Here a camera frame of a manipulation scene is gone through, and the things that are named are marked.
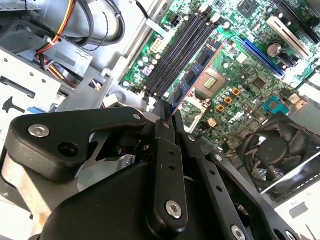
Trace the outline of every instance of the metal screw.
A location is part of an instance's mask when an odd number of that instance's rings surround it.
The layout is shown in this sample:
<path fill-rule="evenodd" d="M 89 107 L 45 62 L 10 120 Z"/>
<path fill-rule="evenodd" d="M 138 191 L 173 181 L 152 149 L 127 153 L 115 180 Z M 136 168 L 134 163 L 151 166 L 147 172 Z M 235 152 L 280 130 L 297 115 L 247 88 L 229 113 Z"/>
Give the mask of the metal screw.
<path fill-rule="evenodd" d="M 193 136 L 191 136 L 191 135 L 189 135 L 188 138 L 189 138 L 189 140 L 192 141 L 192 142 L 195 142 L 195 141 L 196 141 L 196 139 L 195 139 Z"/>
<path fill-rule="evenodd" d="M 170 125 L 169 125 L 167 122 L 164 121 L 162 124 L 163 124 L 163 126 L 165 126 L 167 129 L 170 128 Z"/>
<path fill-rule="evenodd" d="M 236 225 L 231 227 L 231 232 L 235 239 L 237 240 L 246 240 L 246 236 L 244 235 L 243 231 Z"/>
<path fill-rule="evenodd" d="M 141 117 L 140 117 L 138 114 L 133 114 L 133 117 L 134 117 L 135 119 L 141 120 Z"/>
<path fill-rule="evenodd" d="M 30 126 L 28 131 L 32 136 L 36 138 L 45 138 L 50 134 L 49 128 L 40 124 Z"/>
<path fill-rule="evenodd" d="M 179 219 L 182 216 L 182 209 L 175 201 L 167 201 L 165 204 L 167 213 L 174 219 Z"/>
<path fill-rule="evenodd" d="M 219 162 L 222 162 L 223 159 L 218 154 L 214 155 L 215 159 L 217 159 Z"/>
<path fill-rule="evenodd" d="M 293 236 L 291 232 L 286 231 L 286 234 L 290 238 L 290 240 L 296 240 L 295 236 Z"/>

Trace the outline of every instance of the blue connector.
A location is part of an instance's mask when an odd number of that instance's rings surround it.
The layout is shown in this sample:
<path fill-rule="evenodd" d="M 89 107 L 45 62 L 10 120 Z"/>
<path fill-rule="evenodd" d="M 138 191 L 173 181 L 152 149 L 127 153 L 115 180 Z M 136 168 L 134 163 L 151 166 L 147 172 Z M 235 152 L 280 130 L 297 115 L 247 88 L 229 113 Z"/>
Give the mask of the blue connector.
<path fill-rule="evenodd" d="M 290 112 L 290 110 L 284 105 L 283 101 L 277 96 L 270 97 L 263 105 L 263 108 L 265 111 L 268 111 L 274 115 L 279 112 L 287 115 Z"/>
<path fill-rule="evenodd" d="M 250 53 L 256 56 L 264 65 L 266 65 L 275 75 L 283 79 L 286 72 L 283 71 L 278 65 L 272 62 L 263 52 L 261 52 L 252 42 L 248 39 L 242 40 L 240 37 L 235 36 L 234 39 L 241 43 Z"/>

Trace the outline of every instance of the blue pcie slot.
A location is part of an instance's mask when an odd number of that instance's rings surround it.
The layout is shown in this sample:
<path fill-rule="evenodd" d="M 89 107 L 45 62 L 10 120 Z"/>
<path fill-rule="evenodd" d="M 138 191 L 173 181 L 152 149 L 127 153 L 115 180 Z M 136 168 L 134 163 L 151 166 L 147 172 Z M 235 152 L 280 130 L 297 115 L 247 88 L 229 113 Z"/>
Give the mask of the blue pcie slot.
<path fill-rule="evenodd" d="M 223 47 L 223 43 L 209 38 L 196 57 L 190 69 L 183 76 L 182 80 L 175 87 L 172 95 L 167 100 L 170 104 L 171 114 L 174 115 L 179 106 L 183 103 L 190 90 L 195 85 L 200 76 L 207 70 L 214 58 Z"/>
<path fill-rule="evenodd" d="M 241 43 L 250 53 L 256 56 L 264 65 L 266 65 L 275 75 L 279 78 L 284 78 L 286 72 L 283 71 L 278 65 L 273 63 L 263 52 L 261 52 L 252 42 L 248 39 L 242 40 L 240 37 L 235 36 L 235 40 Z"/>

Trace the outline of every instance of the white connector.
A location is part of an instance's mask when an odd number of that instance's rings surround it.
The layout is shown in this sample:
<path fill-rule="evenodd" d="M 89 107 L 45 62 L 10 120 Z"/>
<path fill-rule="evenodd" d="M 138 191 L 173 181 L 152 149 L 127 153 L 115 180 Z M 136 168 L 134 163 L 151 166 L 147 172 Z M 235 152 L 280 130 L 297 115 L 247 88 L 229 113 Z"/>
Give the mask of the white connector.
<path fill-rule="evenodd" d="M 299 56 L 309 59 L 312 54 L 308 47 L 303 44 L 276 16 L 272 16 L 266 22 Z"/>

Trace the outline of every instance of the integrated circuit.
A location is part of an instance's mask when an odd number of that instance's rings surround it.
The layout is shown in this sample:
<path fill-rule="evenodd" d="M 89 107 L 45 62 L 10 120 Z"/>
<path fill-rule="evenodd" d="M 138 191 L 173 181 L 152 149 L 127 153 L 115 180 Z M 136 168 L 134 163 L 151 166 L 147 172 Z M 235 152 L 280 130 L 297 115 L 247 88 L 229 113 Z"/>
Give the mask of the integrated circuit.
<path fill-rule="evenodd" d="M 260 77 L 257 77 L 255 80 L 253 80 L 252 84 L 259 90 L 266 85 L 266 83 Z"/>
<path fill-rule="evenodd" d="M 258 9 L 259 4 L 256 0 L 243 0 L 238 6 L 238 11 L 246 18 L 249 19 Z"/>

